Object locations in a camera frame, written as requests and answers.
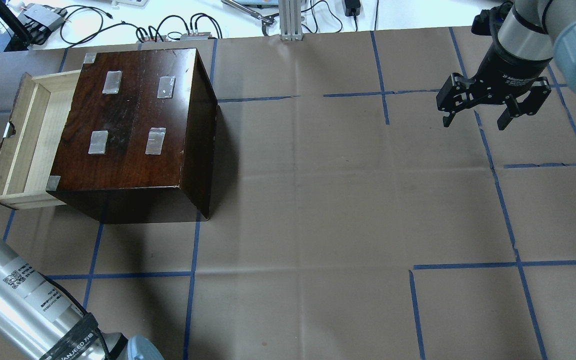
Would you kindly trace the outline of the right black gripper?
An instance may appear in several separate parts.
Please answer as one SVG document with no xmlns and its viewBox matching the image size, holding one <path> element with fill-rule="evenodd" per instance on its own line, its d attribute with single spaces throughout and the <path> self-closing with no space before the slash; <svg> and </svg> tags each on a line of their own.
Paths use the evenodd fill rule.
<svg viewBox="0 0 576 360">
<path fill-rule="evenodd" d="M 448 128 L 458 112 L 477 105 L 505 105 L 506 109 L 497 119 L 498 130 L 503 131 L 515 118 L 537 114 L 552 91 L 546 77 L 512 86 L 505 80 L 486 82 L 451 73 L 436 96 L 436 107 L 443 112 L 443 127 Z"/>
</svg>

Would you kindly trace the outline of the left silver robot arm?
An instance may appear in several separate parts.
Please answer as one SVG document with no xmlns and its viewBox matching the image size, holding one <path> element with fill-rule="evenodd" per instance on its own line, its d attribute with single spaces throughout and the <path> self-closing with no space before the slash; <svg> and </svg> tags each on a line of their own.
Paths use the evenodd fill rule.
<svg viewBox="0 0 576 360">
<path fill-rule="evenodd" d="M 0 239 L 0 335 L 31 360 L 161 360 L 146 337 L 103 333 L 91 312 Z"/>
</svg>

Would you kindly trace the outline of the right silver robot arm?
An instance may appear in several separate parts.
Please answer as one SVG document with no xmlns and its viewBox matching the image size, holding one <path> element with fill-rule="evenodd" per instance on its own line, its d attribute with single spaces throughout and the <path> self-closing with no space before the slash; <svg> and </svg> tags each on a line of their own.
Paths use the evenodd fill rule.
<svg viewBox="0 0 576 360">
<path fill-rule="evenodd" d="M 505 106 L 499 130 L 517 117 L 534 116 L 551 93 L 542 76 L 551 61 L 576 93 L 576 0 L 506 0 L 482 10 L 471 32 L 492 43 L 473 77 L 452 73 L 438 92 L 445 127 L 455 114 L 480 104 Z"/>
</svg>

